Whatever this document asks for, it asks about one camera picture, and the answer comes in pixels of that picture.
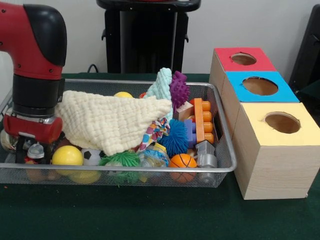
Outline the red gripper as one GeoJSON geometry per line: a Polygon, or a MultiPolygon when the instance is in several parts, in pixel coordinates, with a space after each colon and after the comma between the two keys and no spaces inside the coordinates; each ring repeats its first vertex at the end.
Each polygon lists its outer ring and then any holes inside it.
{"type": "Polygon", "coordinates": [[[16,163],[25,163],[25,137],[33,138],[37,142],[43,143],[44,160],[43,163],[49,165],[54,152],[54,144],[63,128],[63,121],[60,117],[28,118],[22,116],[4,115],[4,130],[11,136],[18,137],[16,144],[16,163]]]}

